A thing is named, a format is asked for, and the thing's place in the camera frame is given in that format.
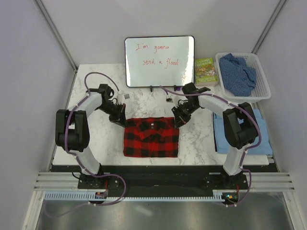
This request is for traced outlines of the red black plaid shirt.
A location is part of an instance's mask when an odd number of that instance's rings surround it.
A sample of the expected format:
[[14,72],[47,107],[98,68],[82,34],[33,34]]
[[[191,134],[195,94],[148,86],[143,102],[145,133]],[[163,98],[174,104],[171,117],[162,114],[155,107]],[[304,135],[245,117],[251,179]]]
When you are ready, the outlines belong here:
[[173,117],[131,118],[124,129],[123,155],[135,158],[176,158],[179,129]]

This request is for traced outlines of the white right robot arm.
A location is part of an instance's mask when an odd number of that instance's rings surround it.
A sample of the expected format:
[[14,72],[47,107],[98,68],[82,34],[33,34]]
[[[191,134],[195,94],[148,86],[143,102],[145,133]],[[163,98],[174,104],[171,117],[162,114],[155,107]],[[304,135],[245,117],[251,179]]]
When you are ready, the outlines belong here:
[[260,145],[261,131],[249,103],[235,104],[203,87],[197,89],[193,83],[182,87],[182,93],[165,89],[167,95],[186,97],[178,102],[172,112],[175,117],[175,127],[185,125],[193,112],[198,109],[208,109],[220,116],[224,124],[224,136],[229,144],[228,154],[223,164],[220,184],[224,188],[232,188],[237,183],[236,175],[243,169],[243,161],[249,149]]

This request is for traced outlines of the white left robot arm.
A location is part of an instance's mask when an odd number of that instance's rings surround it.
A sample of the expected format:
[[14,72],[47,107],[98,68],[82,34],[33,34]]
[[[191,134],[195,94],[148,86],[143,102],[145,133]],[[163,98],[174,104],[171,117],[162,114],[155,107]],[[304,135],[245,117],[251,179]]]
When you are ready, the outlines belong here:
[[73,107],[56,112],[56,145],[76,159],[81,171],[90,175],[88,182],[94,188],[104,186],[105,176],[101,173],[101,164],[89,147],[88,117],[94,111],[100,110],[109,115],[111,123],[127,127],[124,101],[129,97],[121,91],[115,95],[109,85],[100,84],[96,89],[88,89],[85,96]]

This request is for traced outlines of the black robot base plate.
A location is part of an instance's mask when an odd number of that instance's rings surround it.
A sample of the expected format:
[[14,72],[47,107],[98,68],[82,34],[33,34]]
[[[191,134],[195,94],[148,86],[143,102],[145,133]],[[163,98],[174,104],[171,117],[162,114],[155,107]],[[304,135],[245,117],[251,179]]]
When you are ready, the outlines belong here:
[[113,195],[211,195],[214,190],[245,190],[248,176],[228,177],[222,166],[103,166],[105,178],[81,172],[79,166],[52,166],[68,173],[79,189],[106,189]]

